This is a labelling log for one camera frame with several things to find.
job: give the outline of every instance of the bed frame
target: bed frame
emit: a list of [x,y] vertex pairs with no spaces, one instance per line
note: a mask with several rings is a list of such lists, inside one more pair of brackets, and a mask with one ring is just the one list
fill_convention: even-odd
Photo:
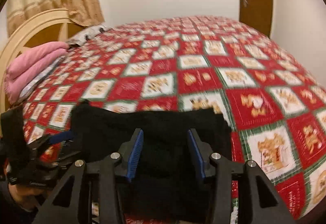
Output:
[[10,104],[4,92],[4,73],[10,62],[30,48],[49,41],[66,41],[84,29],[69,19],[68,9],[52,9],[39,13],[24,22],[8,39],[0,53],[0,111]]

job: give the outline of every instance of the human hand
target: human hand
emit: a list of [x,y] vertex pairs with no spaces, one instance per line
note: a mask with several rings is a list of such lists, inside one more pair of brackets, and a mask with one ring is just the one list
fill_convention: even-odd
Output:
[[45,189],[25,185],[8,184],[9,193],[13,200],[23,209],[33,210],[37,205],[35,196],[46,194]]

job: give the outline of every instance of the silver screw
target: silver screw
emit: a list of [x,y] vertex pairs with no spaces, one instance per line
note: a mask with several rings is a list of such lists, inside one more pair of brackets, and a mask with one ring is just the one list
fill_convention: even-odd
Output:
[[111,153],[110,155],[111,159],[119,159],[120,157],[120,153],[119,152],[114,152],[114,153]]
[[75,166],[77,166],[77,167],[81,167],[81,166],[83,166],[83,164],[84,164],[83,160],[75,161]]
[[211,157],[214,159],[214,160],[218,160],[218,159],[221,159],[221,154],[217,153],[217,152],[214,152],[211,154]]
[[256,163],[255,161],[253,161],[253,160],[249,160],[249,161],[248,161],[248,165],[249,165],[250,167],[255,167],[255,166],[257,165],[257,163]]

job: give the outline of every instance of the christmas quilt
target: christmas quilt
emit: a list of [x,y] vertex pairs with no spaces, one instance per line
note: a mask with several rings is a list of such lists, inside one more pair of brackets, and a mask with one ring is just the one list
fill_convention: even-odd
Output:
[[[27,99],[26,141],[68,130],[71,109],[84,99],[118,113],[211,107],[233,130],[233,160],[255,160],[295,219],[326,195],[325,89],[245,24],[191,16],[100,33],[71,50]],[[235,222],[236,182],[232,195]]]

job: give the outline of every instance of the pink blanket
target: pink blanket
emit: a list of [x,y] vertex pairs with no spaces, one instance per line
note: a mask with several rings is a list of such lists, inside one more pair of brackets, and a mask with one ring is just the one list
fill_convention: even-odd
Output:
[[33,78],[48,67],[56,58],[68,54],[67,51],[63,48],[57,49],[42,59],[36,61],[31,67],[24,71],[17,78],[10,79],[7,74],[4,80],[4,90],[8,96],[10,104],[14,104],[22,89],[31,81]]
[[52,41],[29,49],[10,63],[6,71],[7,78],[14,80],[45,55],[59,48],[68,49],[69,45],[62,41]]

